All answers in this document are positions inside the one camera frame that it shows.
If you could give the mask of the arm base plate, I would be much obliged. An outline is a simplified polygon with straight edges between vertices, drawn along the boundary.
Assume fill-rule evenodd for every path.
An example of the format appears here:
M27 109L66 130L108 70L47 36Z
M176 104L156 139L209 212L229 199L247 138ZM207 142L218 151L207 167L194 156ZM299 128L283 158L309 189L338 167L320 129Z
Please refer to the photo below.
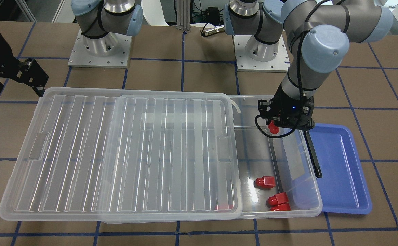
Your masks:
M71 67L126 69L131 45L132 36L108 33L105 37L90 39L79 30L68 64Z
M281 35L277 43L266 45L254 36L233 36L238 71L287 72L291 62Z

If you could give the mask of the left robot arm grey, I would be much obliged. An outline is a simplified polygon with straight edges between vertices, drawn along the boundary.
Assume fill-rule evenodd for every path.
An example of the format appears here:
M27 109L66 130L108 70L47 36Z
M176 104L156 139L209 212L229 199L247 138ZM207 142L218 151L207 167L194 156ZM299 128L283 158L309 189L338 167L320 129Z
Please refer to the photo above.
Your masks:
M223 9L228 35L250 36L245 51L272 61L284 32L293 56L274 97L259 100L259 118L273 134L279 128L310 130L314 94L341 64L351 43L371 43L390 31L394 16L372 0L230 0Z

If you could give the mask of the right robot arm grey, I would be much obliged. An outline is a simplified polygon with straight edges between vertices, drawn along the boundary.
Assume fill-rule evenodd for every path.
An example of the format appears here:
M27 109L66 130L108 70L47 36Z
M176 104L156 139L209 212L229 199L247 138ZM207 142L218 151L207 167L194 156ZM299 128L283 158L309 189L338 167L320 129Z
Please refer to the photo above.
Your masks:
M119 48L116 34L136 36L142 26L143 9L133 0L73 0L71 8L84 46L95 57L108 56ZM49 76L35 59L16 58L0 33L0 78L25 84L42 97ZM0 82L0 93L3 87Z

